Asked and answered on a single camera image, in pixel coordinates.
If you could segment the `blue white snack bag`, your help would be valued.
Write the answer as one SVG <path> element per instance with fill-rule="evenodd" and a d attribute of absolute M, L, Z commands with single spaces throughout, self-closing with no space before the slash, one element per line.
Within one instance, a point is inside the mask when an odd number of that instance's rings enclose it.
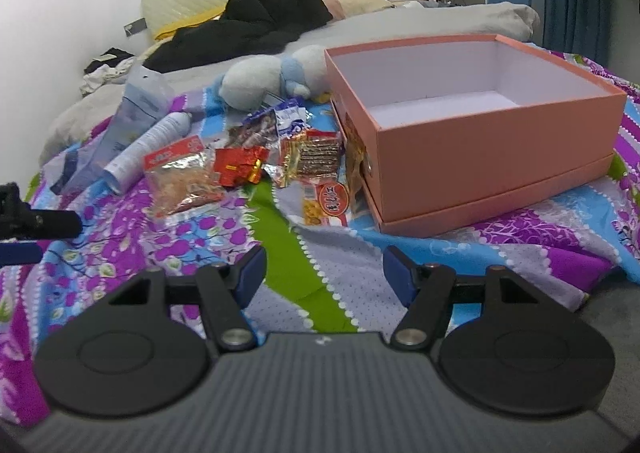
<path fill-rule="evenodd" d="M 228 147 L 275 147 L 283 138 L 308 128 L 305 102 L 290 98 L 248 115 L 239 126 L 229 129 Z"/>

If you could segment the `orange red snack packet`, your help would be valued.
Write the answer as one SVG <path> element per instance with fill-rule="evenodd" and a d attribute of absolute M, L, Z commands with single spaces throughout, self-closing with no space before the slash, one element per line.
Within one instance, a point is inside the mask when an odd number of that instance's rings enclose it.
<path fill-rule="evenodd" d="M 302 207 L 304 225 L 348 225 L 349 196 L 347 188 L 340 182 L 305 183 Z"/>

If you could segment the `white black clothes heap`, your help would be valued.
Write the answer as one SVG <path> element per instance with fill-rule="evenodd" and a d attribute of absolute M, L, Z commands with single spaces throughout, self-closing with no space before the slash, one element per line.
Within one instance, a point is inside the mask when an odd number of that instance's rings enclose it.
<path fill-rule="evenodd" d="M 84 69 L 79 87 L 80 94 L 87 96 L 96 92 L 104 84 L 124 82 L 136 60 L 137 57 L 134 54 L 119 48 L 108 49 L 93 57 Z"/>

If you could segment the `red yellow snack bag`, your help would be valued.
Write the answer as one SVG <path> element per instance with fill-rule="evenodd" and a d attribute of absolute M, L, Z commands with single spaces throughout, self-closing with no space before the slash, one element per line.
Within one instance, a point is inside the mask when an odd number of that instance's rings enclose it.
<path fill-rule="evenodd" d="M 340 114 L 334 101 L 331 102 L 335 120 L 340 128 L 345 152 L 345 176 L 349 194 L 350 208 L 357 212 L 358 196 L 363 194 L 366 185 L 367 149 L 359 135 L 352 118 L 348 114 Z"/>

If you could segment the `translucent plastic bag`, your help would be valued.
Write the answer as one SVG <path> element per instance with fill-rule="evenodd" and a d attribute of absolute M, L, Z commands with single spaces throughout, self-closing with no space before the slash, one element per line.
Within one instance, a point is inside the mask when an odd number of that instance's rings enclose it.
<path fill-rule="evenodd" d="M 47 179 L 51 192 L 77 194 L 103 178 L 104 168 L 168 113 L 173 96 L 163 74 L 134 66 L 122 101 L 101 138 L 64 154 L 61 170 Z"/>

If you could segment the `pink cardboard box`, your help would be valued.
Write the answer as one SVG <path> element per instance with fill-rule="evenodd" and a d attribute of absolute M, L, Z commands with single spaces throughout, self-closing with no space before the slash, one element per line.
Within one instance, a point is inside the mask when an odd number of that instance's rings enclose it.
<path fill-rule="evenodd" d="M 338 123 L 360 145 L 378 229 L 426 237 L 604 176 L 626 93 L 499 35 L 326 51 Z"/>

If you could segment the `white spray can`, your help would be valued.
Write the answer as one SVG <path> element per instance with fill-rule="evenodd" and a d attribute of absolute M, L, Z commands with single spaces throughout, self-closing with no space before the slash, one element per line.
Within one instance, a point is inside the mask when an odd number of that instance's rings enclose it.
<path fill-rule="evenodd" d="M 190 129 L 191 116 L 188 113 L 166 115 L 105 166 L 106 185 L 116 195 L 124 195 L 142 177 L 145 156 L 182 139 Z"/>

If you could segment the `white blue plush toy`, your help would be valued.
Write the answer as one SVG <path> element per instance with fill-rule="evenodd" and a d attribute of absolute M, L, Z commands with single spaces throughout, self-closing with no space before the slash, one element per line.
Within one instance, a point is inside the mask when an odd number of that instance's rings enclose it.
<path fill-rule="evenodd" d="M 330 92 L 326 49 L 304 46 L 290 55 L 254 55 L 233 64 L 214 83 L 214 92 L 225 106 L 239 112 L 255 112 L 267 94 L 287 100 L 317 101 Z"/>

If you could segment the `black clothing pile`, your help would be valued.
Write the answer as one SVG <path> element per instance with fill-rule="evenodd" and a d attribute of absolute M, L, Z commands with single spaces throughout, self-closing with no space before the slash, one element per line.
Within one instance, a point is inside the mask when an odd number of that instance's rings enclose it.
<path fill-rule="evenodd" d="M 323 0 L 229 0 L 221 17 L 178 29 L 143 65 L 166 74 L 245 55 L 278 54 L 331 20 Z"/>

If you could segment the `colourful floral bedsheet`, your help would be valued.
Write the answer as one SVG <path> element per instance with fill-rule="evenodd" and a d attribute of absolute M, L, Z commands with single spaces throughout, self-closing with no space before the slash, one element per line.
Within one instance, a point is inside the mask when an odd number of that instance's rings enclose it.
<path fill-rule="evenodd" d="M 363 204 L 349 209 L 345 225 L 306 225 L 298 187 L 266 181 L 161 224 L 152 218 L 144 182 L 120 196 L 97 183 L 64 197 L 40 172 L 30 186 L 32 205 L 73 209 L 84 231 L 73 242 L 43 243 L 36 265 L 1 271 L 2 418 L 31 426 L 46 417 L 32 373 L 40 341 L 150 265 L 189 274 L 264 247 L 265 283 L 247 309 L 259 335 L 389 333 L 404 314 L 382 272 L 382 252 L 392 245 L 413 260 L 441 261 L 463 274 L 506 265 L 573 310 L 608 273 L 622 270 L 638 280 L 639 88 L 623 78 L 615 84 L 627 102 L 603 178 L 434 239 L 382 234 Z"/>

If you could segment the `red clear shredded snack bag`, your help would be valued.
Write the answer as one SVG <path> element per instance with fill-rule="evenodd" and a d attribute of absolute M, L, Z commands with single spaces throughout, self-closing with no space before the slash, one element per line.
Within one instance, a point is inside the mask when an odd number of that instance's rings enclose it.
<path fill-rule="evenodd" d="M 224 188 L 214 171 L 214 153 L 198 135 L 172 142 L 143 158 L 143 173 L 155 218 L 220 202 Z"/>

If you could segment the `beige pillow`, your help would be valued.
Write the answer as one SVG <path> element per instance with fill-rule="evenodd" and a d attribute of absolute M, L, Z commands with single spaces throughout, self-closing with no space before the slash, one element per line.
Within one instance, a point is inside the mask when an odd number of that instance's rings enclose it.
<path fill-rule="evenodd" d="M 332 14 L 334 20 L 346 20 L 362 14 L 369 14 L 386 9 L 393 9 L 394 5 L 388 0 L 322 0 Z"/>

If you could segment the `red foil snack packet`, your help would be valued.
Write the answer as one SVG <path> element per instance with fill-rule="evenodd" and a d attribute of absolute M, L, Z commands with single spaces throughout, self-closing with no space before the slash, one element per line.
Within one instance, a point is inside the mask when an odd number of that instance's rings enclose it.
<path fill-rule="evenodd" d="M 214 173 L 223 187 L 257 184 L 268 156 L 269 150 L 263 146 L 217 148 Z"/>

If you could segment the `brown bars snack packet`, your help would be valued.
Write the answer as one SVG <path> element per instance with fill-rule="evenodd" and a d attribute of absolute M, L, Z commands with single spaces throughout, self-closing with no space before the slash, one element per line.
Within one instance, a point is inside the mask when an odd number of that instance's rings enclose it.
<path fill-rule="evenodd" d="M 277 162 L 265 170 L 278 187 L 294 181 L 319 183 L 338 176 L 343 153 L 340 132 L 306 129 L 279 142 Z"/>

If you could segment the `blue curtain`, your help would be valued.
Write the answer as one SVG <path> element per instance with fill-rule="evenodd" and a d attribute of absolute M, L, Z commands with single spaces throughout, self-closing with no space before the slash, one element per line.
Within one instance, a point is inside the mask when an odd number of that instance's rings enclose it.
<path fill-rule="evenodd" d="M 608 64 L 612 0 L 544 0 L 542 45 Z"/>

